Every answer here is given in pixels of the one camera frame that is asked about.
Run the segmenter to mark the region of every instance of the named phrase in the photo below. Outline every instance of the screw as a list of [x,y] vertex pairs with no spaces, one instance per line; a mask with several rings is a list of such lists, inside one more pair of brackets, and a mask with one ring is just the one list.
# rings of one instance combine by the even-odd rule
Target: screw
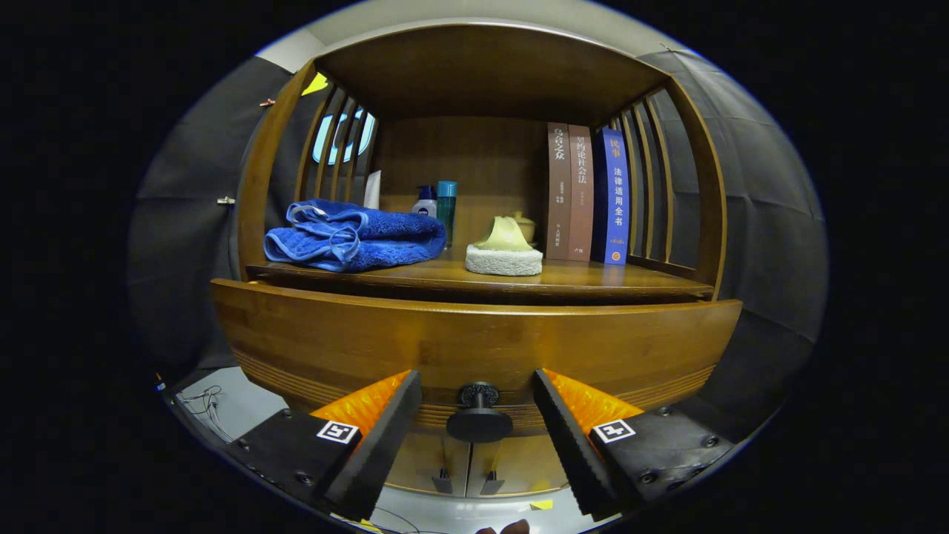
[[297,482],[304,486],[313,486],[313,477],[307,475],[303,471],[297,471],[296,473]]

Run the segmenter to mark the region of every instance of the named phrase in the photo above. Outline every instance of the cable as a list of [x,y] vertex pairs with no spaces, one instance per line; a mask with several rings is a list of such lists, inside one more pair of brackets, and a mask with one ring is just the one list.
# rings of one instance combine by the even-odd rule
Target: cable
[[[398,529],[396,529],[396,528],[389,528],[389,527],[386,527],[386,526],[380,526],[380,525],[378,525],[378,524],[376,524],[376,528],[381,528],[381,529],[384,529],[384,530],[390,530],[390,531],[392,531],[392,532],[399,532],[400,534],[421,534],[422,532],[426,532],[426,533],[429,533],[429,534],[449,534],[448,532],[438,532],[437,530],[419,530],[419,528],[418,528],[417,526],[415,526],[411,521],[405,519],[404,517],[402,517],[401,515],[397,514],[396,512],[387,510],[387,509],[385,509],[385,508],[380,508],[380,507],[378,507],[378,506],[376,506],[376,509],[377,509],[377,510],[382,510],[383,512],[385,512],[385,513],[387,513],[387,514],[394,515],[394,516],[398,517],[399,519],[405,521],[406,523],[409,524],[409,526],[412,527],[412,530],[404,530],[404,531],[403,531],[403,530],[398,530]],[[359,526],[365,526],[365,524],[362,524],[362,523],[360,523],[360,522],[358,522],[358,521],[351,521],[351,520],[348,520],[348,519],[346,519],[346,518],[339,518],[339,519],[342,520],[342,521],[345,521],[346,523],[349,523],[349,524],[356,524],[356,525],[359,525]]]
[[376,509],[377,509],[377,510],[382,510],[383,512],[385,512],[385,513],[387,513],[387,514],[394,515],[394,516],[398,517],[399,519],[405,521],[406,523],[409,524],[409,526],[412,527],[413,530],[415,530],[415,534],[419,534],[419,533],[421,532],[421,530],[419,530],[419,528],[418,528],[417,526],[415,526],[411,521],[405,519],[404,517],[402,517],[401,515],[397,514],[396,512],[387,510],[387,509],[385,509],[385,508],[380,508],[380,507],[378,507],[378,506],[376,506]]
[[231,435],[227,431],[224,430],[223,426],[221,425],[221,420],[217,416],[217,396],[223,392],[224,392],[223,388],[214,384],[213,386],[210,386],[209,388],[206,388],[204,391],[202,391],[200,395],[195,395],[192,397],[181,399],[181,403],[190,404],[199,399],[203,401],[203,404],[204,404],[203,411],[192,411],[191,408],[189,407],[188,412],[191,413],[192,415],[201,415],[203,413],[207,413],[208,420],[211,422],[212,425],[214,425],[214,428],[217,429],[217,432],[219,433],[219,436],[221,437],[221,439],[230,443],[231,441],[234,441],[234,438],[232,438]]

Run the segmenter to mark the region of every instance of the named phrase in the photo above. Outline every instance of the blue cap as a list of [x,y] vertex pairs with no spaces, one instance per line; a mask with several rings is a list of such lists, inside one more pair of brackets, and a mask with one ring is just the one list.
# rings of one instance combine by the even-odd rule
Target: blue cap
[[438,183],[438,197],[457,197],[458,182],[442,180]]
[[419,200],[434,200],[435,199],[435,187],[431,185],[416,185],[419,191]]

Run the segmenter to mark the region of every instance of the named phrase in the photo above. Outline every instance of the brown book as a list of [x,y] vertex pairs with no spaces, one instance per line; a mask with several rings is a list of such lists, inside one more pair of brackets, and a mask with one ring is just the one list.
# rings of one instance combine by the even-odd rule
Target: brown book
[[570,233],[567,259],[590,261],[593,241],[593,150],[590,129],[571,124]]
[[566,124],[547,123],[550,161],[547,212],[548,259],[567,259],[570,235],[570,135]]

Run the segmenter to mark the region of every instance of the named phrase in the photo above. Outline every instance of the book spine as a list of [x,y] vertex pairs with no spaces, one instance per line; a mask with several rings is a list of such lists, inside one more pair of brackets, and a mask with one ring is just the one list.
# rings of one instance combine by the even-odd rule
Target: book spine
[[570,237],[567,259],[590,261],[593,241],[593,158],[590,129],[571,124]]
[[548,123],[548,259],[567,259],[570,232],[570,135],[566,124]]
[[626,165],[626,149],[620,132],[604,128],[597,143],[597,250],[603,253],[595,258],[603,263],[626,264],[629,237],[629,169]]

